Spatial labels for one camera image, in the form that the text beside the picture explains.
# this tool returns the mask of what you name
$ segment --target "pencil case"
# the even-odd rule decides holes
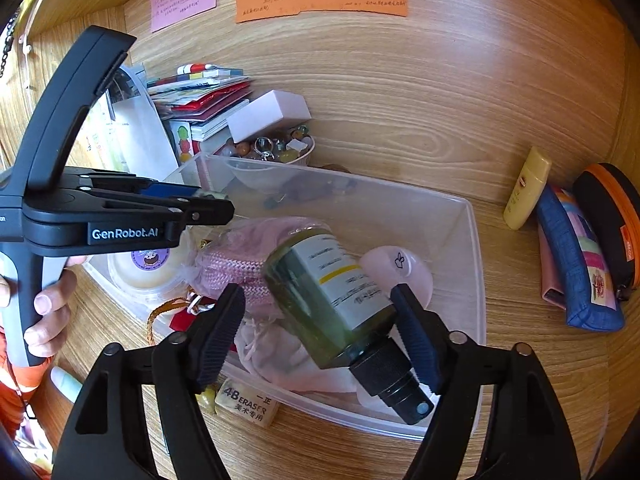
[[[545,232],[538,224],[538,240],[540,241],[540,293],[547,303],[566,310],[564,304],[564,288],[560,283],[556,261],[551,254],[551,247],[546,240]]]
[[[625,319],[607,263],[575,198],[547,184],[536,213],[558,270],[559,295],[553,303],[565,307],[567,325],[596,332],[621,329]]]
[[[616,297],[628,300],[640,285],[640,195],[622,171],[604,162],[584,170],[573,192],[598,238]]]

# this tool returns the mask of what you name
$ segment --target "human hand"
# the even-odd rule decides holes
[[[85,256],[72,256],[66,261],[66,266],[82,264]],[[36,357],[51,357],[58,352],[66,342],[66,326],[71,320],[71,309],[68,301],[78,279],[72,270],[65,269],[60,280],[39,293],[33,305],[42,319],[24,332],[24,341],[29,352]],[[11,290],[8,283],[0,276],[0,324],[2,324],[2,309],[9,305]]]

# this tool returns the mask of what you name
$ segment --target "clear plastic storage box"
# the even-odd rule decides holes
[[[242,218],[321,219],[356,255],[384,245],[413,251],[433,273],[429,309],[436,311],[450,330],[462,330],[477,343],[485,343],[478,231],[467,200],[364,176],[202,153],[167,181],[225,193]],[[143,322],[158,306],[135,303],[122,294],[110,280],[106,255],[94,256],[85,266],[115,300]],[[156,330],[168,334],[169,321],[170,316],[160,317]],[[395,415],[364,408],[355,394],[296,394],[280,389],[250,375],[233,352],[229,352],[222,373],[311,415],[370,433],[421,439],[431,420],[428,417],[416,426],[408,426]]]

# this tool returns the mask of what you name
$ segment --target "purple sticker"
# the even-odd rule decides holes
[[[142,270],[156,270],[164,265],[169,258],[169,249],[154,249],[151,251],[132,251],[131,259],[134,265]]]

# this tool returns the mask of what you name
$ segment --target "yellow stripe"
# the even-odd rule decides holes
[[[320,285],[328,282],[330,279],[335,278],[336,276],[340,276],[345,272],[349,272],[350,270],[359,269],[359,265],[347,265],[346,267],[341,267],[340,269],[335,269],[334,272],[329,272],[326,276],[320,278]]]

